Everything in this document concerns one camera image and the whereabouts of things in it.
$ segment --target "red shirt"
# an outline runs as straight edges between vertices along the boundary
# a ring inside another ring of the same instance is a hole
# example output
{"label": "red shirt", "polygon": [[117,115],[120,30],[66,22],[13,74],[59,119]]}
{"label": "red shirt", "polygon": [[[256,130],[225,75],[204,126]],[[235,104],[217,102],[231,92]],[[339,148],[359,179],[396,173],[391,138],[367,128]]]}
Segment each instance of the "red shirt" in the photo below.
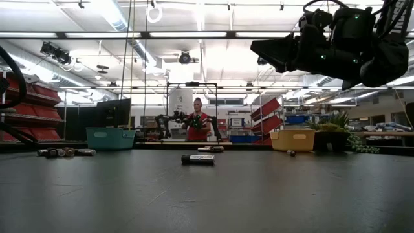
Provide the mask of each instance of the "red shirt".
{"label": "red shirt", "polygon": [[[206,117],[208,117],[206,113],[201,113],[200,120],[204,120]],[[203,133],[199,130],[196,130],[194,127],[191,127],[191,126],[188,129],[187,134],[188,134],[187,135],[188,140],[206,140],[207,139],[207,133]]]}

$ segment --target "man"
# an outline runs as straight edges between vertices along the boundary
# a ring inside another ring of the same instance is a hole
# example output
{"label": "man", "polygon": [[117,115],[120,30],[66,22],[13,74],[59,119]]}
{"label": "man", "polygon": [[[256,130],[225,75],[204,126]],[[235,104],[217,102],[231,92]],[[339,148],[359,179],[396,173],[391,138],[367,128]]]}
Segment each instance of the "man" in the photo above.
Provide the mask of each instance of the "man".
{"label": "man", "polygon": [[[194,100],[194,113],[188,115],[188,118],[196,117],[197,115],[200,116],[200,121],[202,122],[202,128],[197,129],[193,126],[187,130],[187,141],[193,142],[206,142],[207,141],[207,133],[211,130],[211,125],[208,122],[207,114],[201,111],[202,103],[200,98],[196,98]],[[188,125],[185,123],[182,125],[183,129],[187,129]]]}

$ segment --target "teal bin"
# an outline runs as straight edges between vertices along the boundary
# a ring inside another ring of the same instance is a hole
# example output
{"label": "teal bin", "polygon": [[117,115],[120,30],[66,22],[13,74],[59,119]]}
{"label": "teal bin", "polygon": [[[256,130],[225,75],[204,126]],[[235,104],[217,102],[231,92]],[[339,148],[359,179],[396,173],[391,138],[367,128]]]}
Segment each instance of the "teal bin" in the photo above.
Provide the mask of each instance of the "teal bin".
{"label": "teal bin", "polygon": [[118,128],[86,128],[88,147],[95,150],[131,149],[135,130]]}

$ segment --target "computer monitor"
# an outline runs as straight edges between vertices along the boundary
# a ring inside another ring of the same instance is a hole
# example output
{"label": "computer monitor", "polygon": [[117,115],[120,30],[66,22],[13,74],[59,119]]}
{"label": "computer monitor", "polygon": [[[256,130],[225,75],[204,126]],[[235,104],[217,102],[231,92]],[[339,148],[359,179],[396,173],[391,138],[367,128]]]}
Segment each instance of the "computer monitor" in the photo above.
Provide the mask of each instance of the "computer monitor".
{"label": "computer monitor", "polygon": [[99,127],[126,126],[129,123],[131,99],[99,102],[96,105],[95,119]]}

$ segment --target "gray table surface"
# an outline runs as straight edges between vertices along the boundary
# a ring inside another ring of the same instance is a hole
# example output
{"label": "gray table surface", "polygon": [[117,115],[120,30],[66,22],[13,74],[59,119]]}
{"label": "gray table surface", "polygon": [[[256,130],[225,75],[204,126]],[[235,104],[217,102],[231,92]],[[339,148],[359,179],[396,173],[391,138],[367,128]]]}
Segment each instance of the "gray table surface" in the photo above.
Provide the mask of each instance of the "gray table surface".
{"label": "gray table surface", "polygon": [[414,232],[414,157],[185,153],[0,155],[0,232]]}

